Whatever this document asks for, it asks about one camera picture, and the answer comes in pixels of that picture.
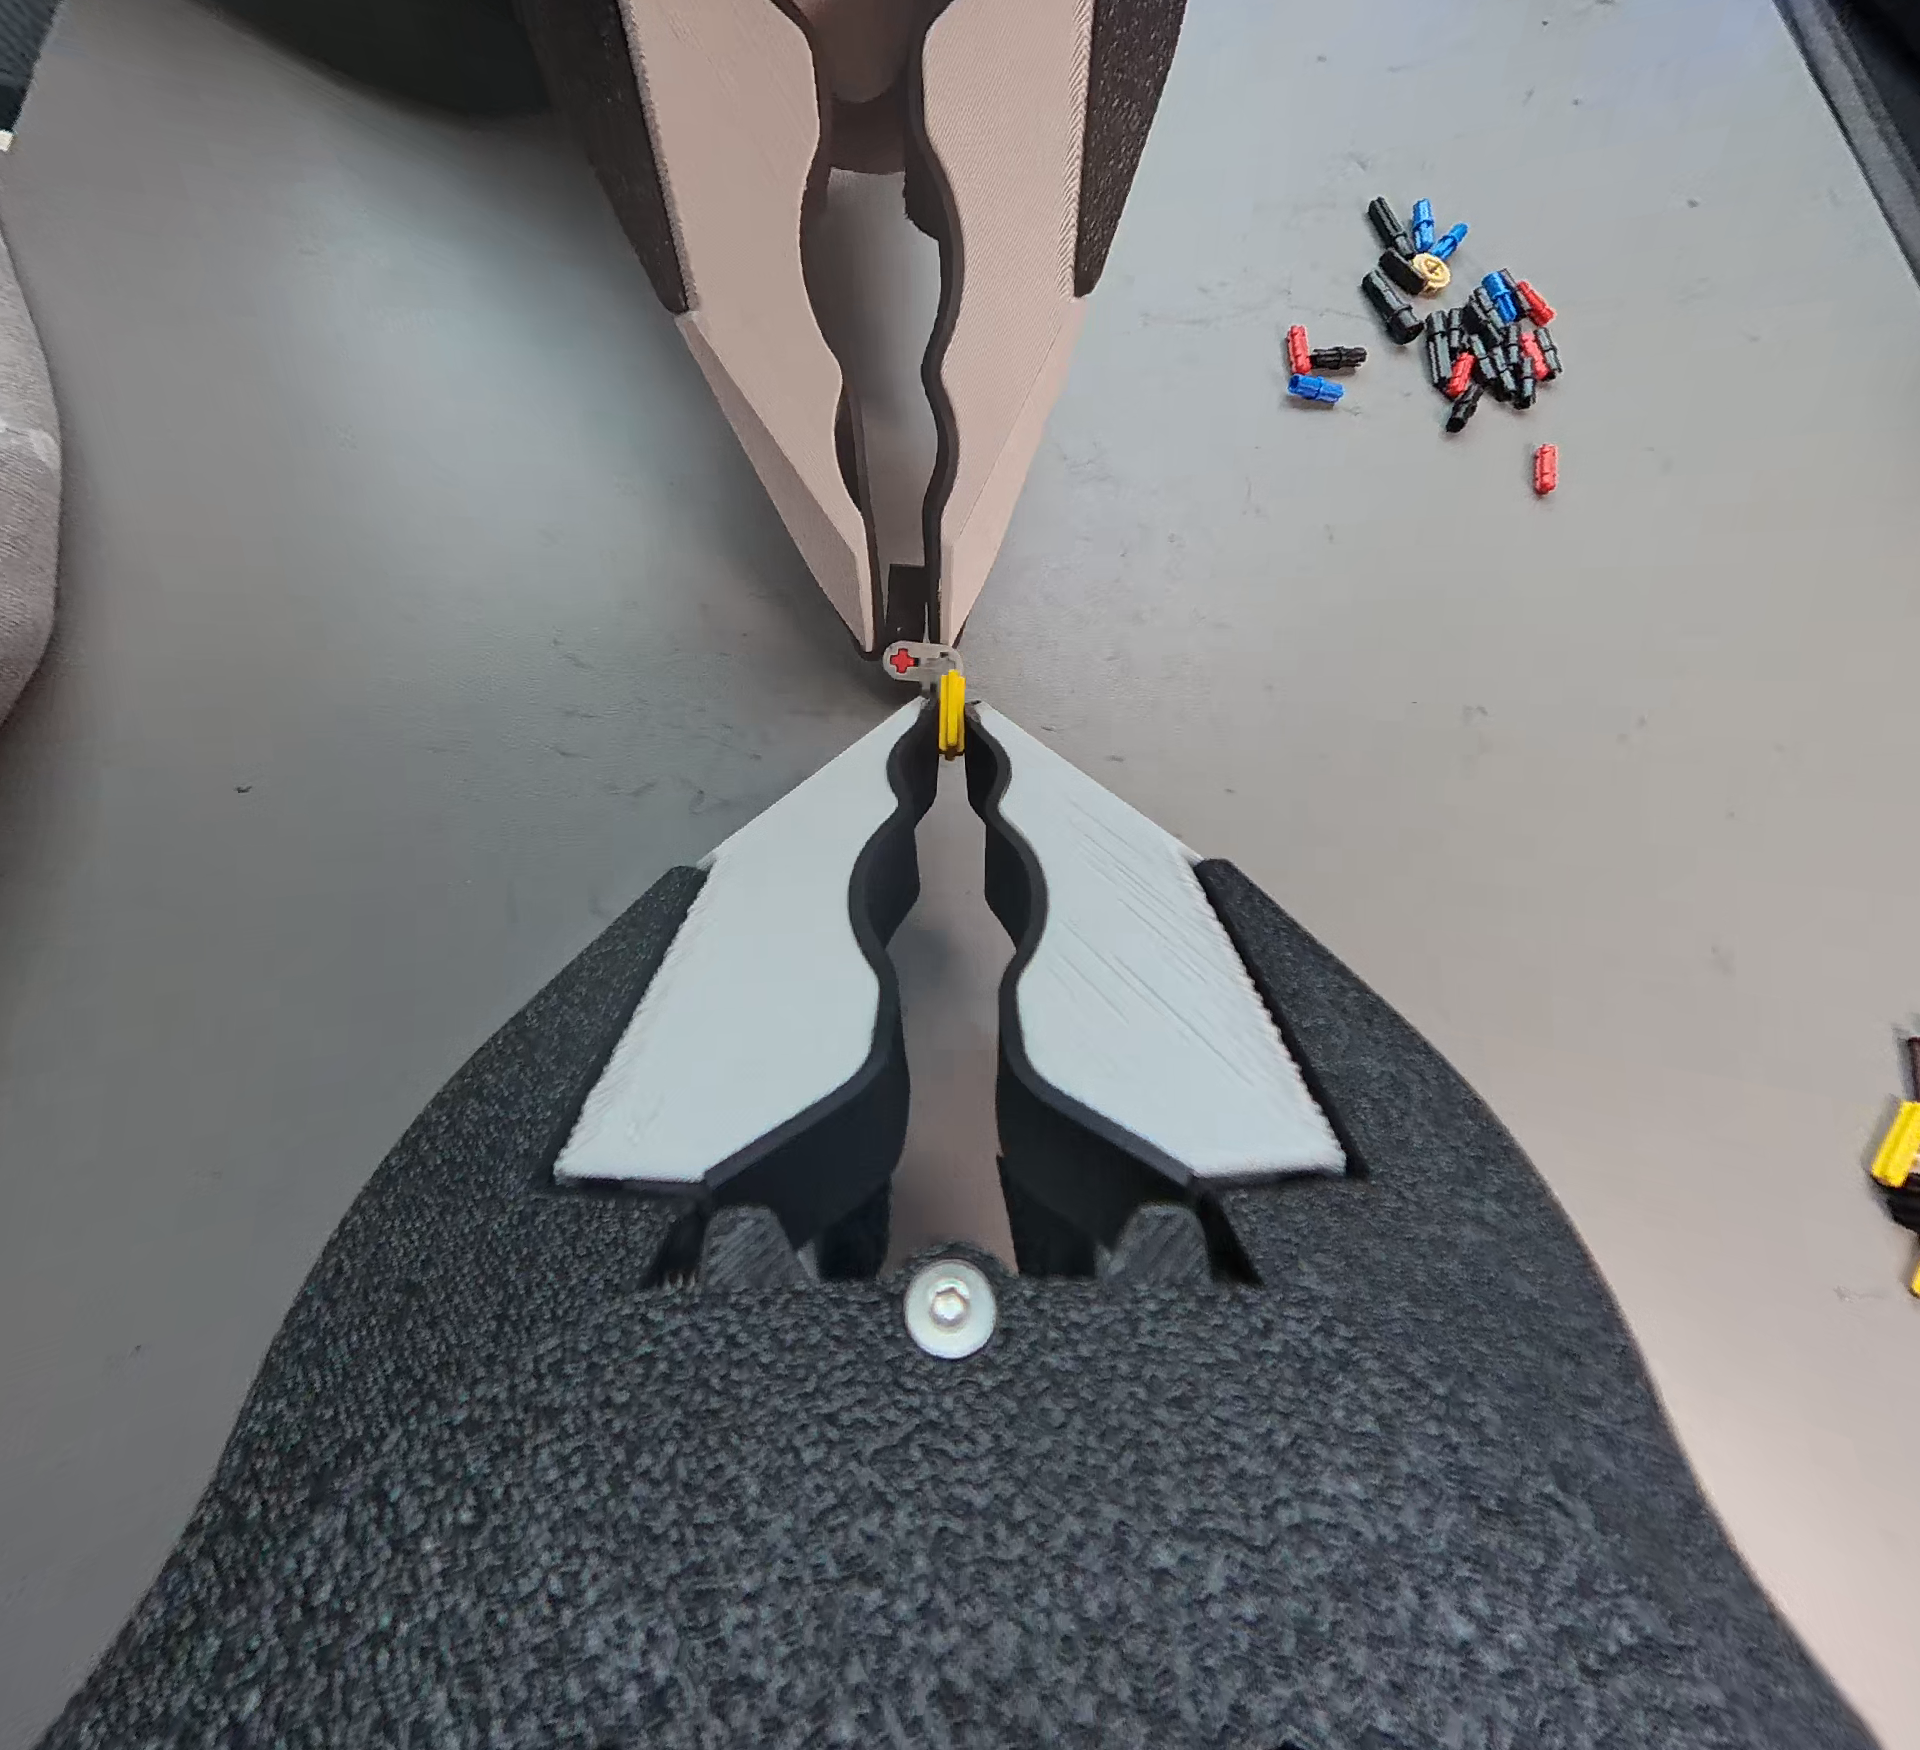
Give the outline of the grey desk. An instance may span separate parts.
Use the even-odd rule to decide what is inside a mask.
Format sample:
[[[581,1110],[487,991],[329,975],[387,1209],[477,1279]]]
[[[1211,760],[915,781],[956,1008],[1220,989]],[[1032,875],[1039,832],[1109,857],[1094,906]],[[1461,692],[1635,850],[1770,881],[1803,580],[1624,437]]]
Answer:
[[[1366,202],[1565,370],[1460,435]],[[409,1121],[881,707],[552,124],[63,0],[5,730],[5,1745]],[[1560,448],[1537,498],[1533,453]],[[1563,1200],[1754,1574],[1916,1745],[1916,279],[1773,0],[1188,0],[983,696],[1237,860]]]

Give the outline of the small grey toy brick assembly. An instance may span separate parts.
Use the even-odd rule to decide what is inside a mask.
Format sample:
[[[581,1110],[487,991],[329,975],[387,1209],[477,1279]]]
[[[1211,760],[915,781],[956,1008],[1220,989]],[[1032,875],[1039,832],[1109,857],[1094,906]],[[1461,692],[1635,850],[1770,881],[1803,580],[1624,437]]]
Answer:
[[[894,564],[884,581],[880,664],[894,680],[913,688],[936,688],[949,671],[961,671],[957,648],[935,636],[930,575],[918,564]]]

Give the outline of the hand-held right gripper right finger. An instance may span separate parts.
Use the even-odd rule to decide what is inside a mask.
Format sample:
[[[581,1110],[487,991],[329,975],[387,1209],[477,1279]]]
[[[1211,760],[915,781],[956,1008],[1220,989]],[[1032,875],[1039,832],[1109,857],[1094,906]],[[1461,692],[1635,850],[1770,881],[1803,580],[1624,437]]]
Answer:
[[[1202,859],[997,707],[968,791],[1012,959],[1012,1110],[1173,1187],[1341,1177],[1346,1147],[1204,886]]]

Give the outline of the pile of small connector pins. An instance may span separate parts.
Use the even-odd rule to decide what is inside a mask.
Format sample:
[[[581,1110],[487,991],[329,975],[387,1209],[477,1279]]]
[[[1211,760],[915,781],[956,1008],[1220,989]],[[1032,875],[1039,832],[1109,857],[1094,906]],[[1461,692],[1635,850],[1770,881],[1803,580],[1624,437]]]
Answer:
[[[1388,349],[1417,356],[1427,387],[1446,402],[1446,433],[1464,433],[1483,404],[1532,412],[1565,370],[1545,293],[1508,266],[1474,273],[1470,224],[1441,221],[1427,196],[1403,207],[1375,194],[1364,220],[1374,261],[1359,275],[1359,303]],[[1408,265],[1417,249],[1450,262],[1446,293],[1421,294]]]

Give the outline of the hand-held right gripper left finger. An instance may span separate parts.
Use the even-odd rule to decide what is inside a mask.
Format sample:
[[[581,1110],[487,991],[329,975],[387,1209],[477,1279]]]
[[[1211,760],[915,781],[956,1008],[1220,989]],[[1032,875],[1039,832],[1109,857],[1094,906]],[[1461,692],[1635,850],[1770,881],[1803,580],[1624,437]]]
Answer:
[[[890,941],[918,894],[930,703],[899,707],[698,862],[698,890],[555,1157],[568,1187],[728,1187],[878,1110]]]

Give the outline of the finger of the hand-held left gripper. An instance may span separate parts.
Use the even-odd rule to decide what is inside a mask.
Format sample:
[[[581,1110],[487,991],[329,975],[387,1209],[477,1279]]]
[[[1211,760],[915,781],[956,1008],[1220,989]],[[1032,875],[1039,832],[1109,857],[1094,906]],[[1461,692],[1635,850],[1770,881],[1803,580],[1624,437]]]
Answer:
[[[930,621],[956,643],[1011,529],[1087,303],[1076,248],[1094,0],[949,0],[923,41],[918,145],[942,248],[924,352]]]
[[[845,376],[804,273],[827,163],[819,64],[782,0],[617,0],[684,279],[676,325],[823,594],[878,649],[871,518],[837,444]]]

